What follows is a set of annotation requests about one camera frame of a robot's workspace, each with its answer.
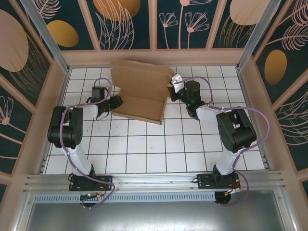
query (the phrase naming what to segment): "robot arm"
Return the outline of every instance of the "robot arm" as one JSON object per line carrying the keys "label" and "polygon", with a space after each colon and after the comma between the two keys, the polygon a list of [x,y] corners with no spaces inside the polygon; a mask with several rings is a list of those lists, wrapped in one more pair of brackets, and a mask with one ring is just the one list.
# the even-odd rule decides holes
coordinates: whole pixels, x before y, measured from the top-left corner
{"label": "robot arm", "polygon": [[180,75],[175,75],[168,84],[172,101],[181,100],[186,104],[188,115],[196,120],[206,120],[217,124],[223,151],[220,160],[214,166],[213,175],[216,184],[224,176],[234,173],[234,166],[240,152],[257,138],[244,109],[224,110],[212,107],[201,100],[200,83],[190,80],[182,82]]}
{"label": "robot arm", "polygon": [[[105,98],[104,87],[93,87],[92,96],[88,99],[91,103],[96,103]],[[82,107],[72,108],[65,115],[63,125],[63,142],[68,153],[62,148],[60,144],[60,123],[62,115],[66,109],[65,106],[57,106],[54,108],[51,122],[49,125],[47,138],[50,143],[53,143],[55,147],[61,148],[61,151],[70,156],[71,160],[83,174],[95,178],[95,171],[93,165],[87,159],[80,143],[82,140],[82,127],[83,120],[93,120],[98,118],[103,112],[110,112],[115,108],[118,108],[123,103],[120,96],[110,97],[108,100],[99,104],[89,104]],[[73,168],[73,175],[70,178],[70,191],[82,191],[82,189],[93,190],[96,182],[91,181],[81,173]]]}

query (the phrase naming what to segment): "pink flower illustration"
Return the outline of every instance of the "pink flower illustration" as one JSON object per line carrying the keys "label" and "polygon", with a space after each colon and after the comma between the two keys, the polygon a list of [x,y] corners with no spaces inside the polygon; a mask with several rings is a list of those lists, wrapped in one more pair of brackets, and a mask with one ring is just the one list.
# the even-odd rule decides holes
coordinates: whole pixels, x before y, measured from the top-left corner
{"label": "pink flower illustration", "polygon": [[191,33],[209,29],[209,24],[206,23],[207,22],[206,14],[207,12],[195,13],[193,17],[192,17],[192,12],[185,14],[185,24],[188,31],[187,48],[189,48],[189,38]]}
{"label": "pink flower illustration", "polygon": [[159,19],[164,27],[166,45],[167,49],[169,49],[167,35],[166,35],[166,28],[169,26],[176,26],[179,22],[178,20],[176,20],[176,16],[174,15],[174,13],[166,13],[166,15],[165,13],[160,13]]}
{"label": "pink flower illustration", "polygon": [[182,15],[184,6],[189,5],[201,5],[210,3],[212,0],[180,0],[181,12],[180,12],[180,25],[179,25],[179,49],[181,49],[181,25],[182,25]]}
{"label": "pink flower illustration", "polygon": [[[0,125],[3,125],[3,126],[10,126],[22,133],[26,133],[25,131],[15,127],[14,125],[12,125],[10,123],[10,117],[12,115],[12,111],[13,111],[13,106],[14,106],[14,101],[13,99],[11,99],[10,97],[7,98],[7,101],[5,101],[5,98],[3,96],[0,96]],[[22,142],[16,140],[16,139],[13,139],[12,137],[9,137],[9,136],[6,136],[2,133],[0,133],[0,136],[7,139],[7,140],[10,140],[10,141],[13,141],[17,144],[22,144]],[[7,156],[0,156],[0,158],[5,158],[5,159],[16,159],[17,157],[7,157]]]}

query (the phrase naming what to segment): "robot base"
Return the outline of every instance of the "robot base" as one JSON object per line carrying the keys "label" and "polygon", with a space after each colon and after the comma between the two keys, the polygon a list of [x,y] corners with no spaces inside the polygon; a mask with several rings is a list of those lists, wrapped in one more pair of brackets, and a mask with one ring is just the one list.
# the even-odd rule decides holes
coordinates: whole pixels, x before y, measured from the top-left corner
{"label": "robot base", "polygon": [[229,189],[240,188],[240,180],[238,174],[232,172],[226,176],[221,175],[216,165],[212,174],[198,174],[197,182],[199,189],[223,189],[225,191],[215,192],[215,203],[227,204],[231,199],[231,194],[225,194]]}
{"label": "robot base", "polygon": [[[112,176],[96,176],[94,168],[92,166],[90,177],[97,180],[102,180],[106,182],[112,182]],[[82,192],[82,191],[101,191],[101,184],[94,182],[84,176],[77,176],[72,173],[71,178],[69,178],[69,191],[71,192]],[[106,191],[111,191],[111,186],[108,184],[102,184]]]}
{"label": "robot base", "polygon": [[231,181],[238,186],[241,187],[239,176],[233,172],[226,176],[220,176],[220,181],[217,181],[217,176],[215,172],[212,174],[198,174],[197,182],[199,189],[225,189],[226,191],[234,188],[234,185]]}

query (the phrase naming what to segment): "box lid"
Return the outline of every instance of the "box lid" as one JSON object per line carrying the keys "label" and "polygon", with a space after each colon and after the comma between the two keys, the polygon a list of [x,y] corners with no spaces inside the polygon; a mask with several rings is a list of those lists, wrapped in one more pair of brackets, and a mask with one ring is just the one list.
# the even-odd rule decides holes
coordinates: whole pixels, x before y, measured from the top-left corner
{"label": "box lid", "polygon": [[111,65],[116,66],[111,69],[113,84],[123,95],[161,102],[169,96],[167,84],[174,76],[171,68],[128,60],[113,60]]}

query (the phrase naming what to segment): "wire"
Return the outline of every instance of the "wire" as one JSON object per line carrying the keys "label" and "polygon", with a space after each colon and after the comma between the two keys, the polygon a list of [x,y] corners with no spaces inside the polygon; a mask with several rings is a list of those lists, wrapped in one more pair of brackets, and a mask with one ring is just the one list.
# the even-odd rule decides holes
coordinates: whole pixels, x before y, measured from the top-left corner
{"label": "wire", "polygon": [[109,112],[108,112],[107,115],[106,115],[105,117],[103,117],[103,118],[98,119],[98,117],[96,117],[96,120],[97,120],[97,121],[100,121],[100,120],[102,120],[102,119],[105,119],[107,116],[109,116]]}
{"label": "wire", "polygon": [[73,176],[73,173],[71,173],[71,174],[68,175],[68,178],[67,178],[67,179],[68,179],[69,182],[71,182],[72,176]]}
{"label": "wire", "polygon": [[101,194],[103,190],[104,190],[104,194],[101,195],[101,196],[105,196],[106,193],[107,193],[107,190],[106,190],[105,187],[101,184],[101,191],[99,192],[99,194]]}
{"label": "wire", "polygon": [[[112,84],[111,82],[106,79],[106,78],[98,78],[94,81],[94,86],[96,84],[97,81],[99,80],[106,80],[108,83],[109,83],[109,86],[110,86],[110,89],[112,88]],[[68,161],[69,163],[71,164],[71,166],[73,167],[73,169],[75,169],[78,173],[80,173],[82,176],[84,176],[85,178],[89,179],[89,180],[92,180],[94,182],[97,182],[97,183],[100,183],[100,184],[107,184],[107,185],[110,185],[112,187],[110,193],[104,197],[104,199],[102,199],[102,201],[100,201],[99,203],[96,203],[95,205],[93,205],[92,207],[85,207],[83,205],[83,208],[88,208],[88,209],[91,209],[91,208],[96,208],[98,206],[100,206],[101,204],[103,204],[110,196],[111,194],[115,191],[115,185],[112,183],[112,182],[106,182],[106,181],[102,181],[102,180],[97,180],[95,178],[92,178],[88,175],[86,175],[85,173],[83,173],[80,169],[78,169],[76,167],[76,165],[74,164],[74,162],[72,161],[72,158],[70,157],[70,154],[69,154],[69,151],[68,149],[64,146],[64,142],[63,142],[63,124],[64,124],[64,119],[65,119],[65,115],[67,114],[67,112],[71,109],[71,108],[76,108],[76,107],[83,107],[83,106],[86,106],[86,105],[96,105],[96,104],[99,104],[99,103],[102,103],[104,102],[105,100],[107,100],[108,98],[110,97],[110,92],[108,92],[108,94],[106,95],[106,97],[98,102],[95,102],[95,103],[82,103],[82,104],[77,104],[77,105],[72,105],[72,106],[68,106],[63,114],[62,114],[62,117],[61,117],[61,122],[60,122],[60,144],[61,144],[61,147],[65,150],[66,154],[67,154],[67,158],[68,158]]]}
{"label": "wire", "polygon": [[192,179],[192,183],[194,183],[194,184],[199,183],[198,178],[196,177],[196,178]]}
{"label": "wire", "polygon": [[234,183],[232,180],[230,180],[230,183],[233,184],[236,188],[239,188],[239,186],[236,183]]}
{"label": "wire", "polygon": [[[212,102],[213,102],[213,92],[212,92],[211,85],[210,85],[210,83],[206,80],[206,78],[204,78],[204,77],[191,77],[191,78],[185,79],[185,80],[183,80],[183,81],[176,82],[175,84],[179,84],[179,83],[182,83],[182,82],[186,82],[186,81],[188,81],[188,80],[190,80],[190,79],[194,79],[194,78],[201,78],[201,79],[203,79],[203,80],[205,80],[205,81],[207,82],[207,84],[208,84],[208,86],[209,86],[209,89],[210,89],[210,93],[211,93],[211,101],[210,101],[210,103],[212,103]],[[270,131],[270,125],[269,125],[270,122],[269,122],[269,120],[267,119],[267,117],[265,116],[264,113],[262,113],[262,112],[261,112],[260,110],[258,110],[258,109],[251,108],[251,107],[229,107],[229,108],[223,108],[223,107],[214,107],[214,106],[211,106],[211,105],[209,105],[208,107],[209,107],[209,108],[212,108],[212,109],[215,109],[215,110],[221,110],[221,111],[224,111],[224,112],[230,111],[230,110],[234,110],[234,109],[246,109],[246,110],[250,110],[250,111],[253,111],[253,112],[257,112],[257,113],[259,113],[259,114],[265,119],[266,124],[267,124],[267,130],[266,130],[265,136],[264,136],[261,140],[259,140],[257,143],[255,143],[254,145],[252,145],[252,146],[250,146],[250,147],[248,147],[248,148],[242,149],[242,150],[240,151],[240,153],[237,155],[237,157],[235,158],[234,162],[233,162],[233,165],[232,165],[233,170],[234,170],[237,174],[239,174],[240,176],[243,177],[243,179],[244,179],[245,182],[246,182],[246,187],[247,187],[246,195],[245,195],[245,197],[244,197],[240,202],[237,202],[237,203],[232,204],[232,205],[225,205],[225,206],[236,206],[236,205],[239,205],[239,204],[241,204],[242,202],[244,202],[244,201],[246,200],[248,194],[249,194],[249,184],[248,184],[247,178],[246,178],[242,173],[240,173],[238,170],[235,169],[235,166],[236,166],[236,164],[237,164],[237,161],[239,160],[239,158],[241,157],[241,155],[242,155],[244,152],[246,152],[246,151],[248,151],[248,150],[250,150],[250,149],[252,149],[252,148],[254,148],[254,147],[259,146],[261,143],[263,143],[263,142],[267,139],[267,137],[268,137],[269,134],[270,134],[270,132],[269,132],[269,131]]]}

